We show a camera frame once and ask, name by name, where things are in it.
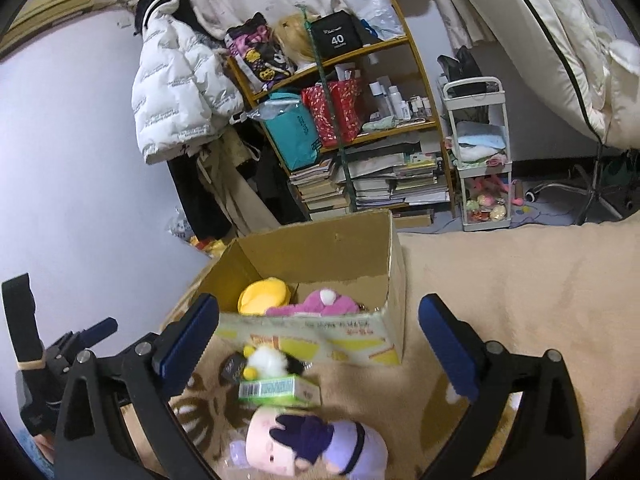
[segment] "red bag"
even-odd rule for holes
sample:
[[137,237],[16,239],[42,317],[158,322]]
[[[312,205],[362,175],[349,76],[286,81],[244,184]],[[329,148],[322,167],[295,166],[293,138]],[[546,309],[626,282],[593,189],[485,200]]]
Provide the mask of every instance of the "red bag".
[[[360,133],[364,124],[361,114],[360,94],[362,93],[360,79],[329,82],[329,90],[334,101],[335,114],[340,124],[340,132],[344,143],[351,142]],[[329,107],[324,98],[322,85],[311,86],[302,91],[302,102],[309,108],[314,118],[320,142],[326,148],[332,148],[338,141],[335,138],[334,127],[329,115]]]

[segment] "office chair base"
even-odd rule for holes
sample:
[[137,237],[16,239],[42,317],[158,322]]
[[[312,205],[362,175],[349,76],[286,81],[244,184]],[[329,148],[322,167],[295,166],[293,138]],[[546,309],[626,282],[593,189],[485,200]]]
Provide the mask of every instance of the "office chair base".
[[610,215],[613,216],[613,218],[615,218],[616,220],[622,220],[624,218],[622,213],[620,213],[620,211],[618,211],[611,204],[611,202],[609,202],[609,200],[607,200],[602,195],[602,186],[600,185],[600,175],[601,175],[600,161],[598,160],[596,162],[596,165],[593,170],[594,171],[593,177],[591,178],[591,180],[588,177],[587,172],[584,171],[584,168],[582,166],[580,166],[579,164],[576,164],[575,169],[584,180],[585,186],[581,187],[581,186],[576,186],[575,184],[564,184],[562,182],[545,182],[544,184],[539,184],[538,186],[532,189],[529,189],[525,193],[525,199],[528,202],[535,202],[538,199],[540,192],[544,189],[549,189],[549,188],[562,189],[570,193],[580,194],[586,197],[586,201],[584,205],[582,206],[582,208],[580,209],[580,212],[575,217],[575,221],[574,221],[575,225],[584,224],[591,207],[596,202],[599,202],[600,205],[603,206],[604,209],[606,209],[610,213]]

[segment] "wall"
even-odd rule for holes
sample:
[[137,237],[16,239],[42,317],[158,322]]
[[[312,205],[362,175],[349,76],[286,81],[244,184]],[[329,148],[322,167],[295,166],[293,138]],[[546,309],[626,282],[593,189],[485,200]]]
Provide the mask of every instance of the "wall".
[[[142,40],[122,10],[87,15],[0,62],[0,281],[28,272],[48,346],[106,316],[120,351],[156,330],[208,258],[165,231],[179,205],[146,166],[130,107]],[[0,411],[20,428],[0,315]]]
[[[453,52],[444,22],[434,0],[399,0],[420,50],[430,83],[436,91],[442,70],[441,54]],[[489,43],[472,50],[484,75],[496,76],[504,85],[513,160],[593,156],[596,142],[578,133],[540,102],[525,85],[500,44]]]

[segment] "beige blanket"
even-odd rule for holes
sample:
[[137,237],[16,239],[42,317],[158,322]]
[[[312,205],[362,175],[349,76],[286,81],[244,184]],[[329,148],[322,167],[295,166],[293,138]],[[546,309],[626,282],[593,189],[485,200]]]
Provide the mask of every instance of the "beige blanket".
[[[308,374],[322,389],[321,415],[376,428],[389,448],[388,479],[413,479],[426,468],[465,409],[463,400],[447,402],[448,381],[417,323],[420,298],[437,292],[484,340],[522,354],[562,352],[580,403],[588,474],[595,473],[640,408],[640,214],[582,227],[402,234],[401,242],[409,309],[402,365],[314,365]],[[232,425],[250,416],[226,402],[233,390],[218,385],[220,363],[230,352],[214,337],[193,383],[172,401],[223,479],[240,478],[225,469],[226,441]],[[495,463],[512,417],[507,411],[481,470]],[[129,425],[145,463],[158,469],[140,428]],[[319,467],[301,476],[326,477]]]

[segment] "small green and white box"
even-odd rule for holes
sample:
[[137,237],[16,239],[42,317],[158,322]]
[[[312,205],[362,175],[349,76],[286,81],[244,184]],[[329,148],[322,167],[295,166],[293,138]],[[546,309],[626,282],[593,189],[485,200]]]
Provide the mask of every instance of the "small green and white box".
[[297,375],[242,381],[238,399],[256,406],[268,404],[285,408],[316,408],[322,404],[320,388]]

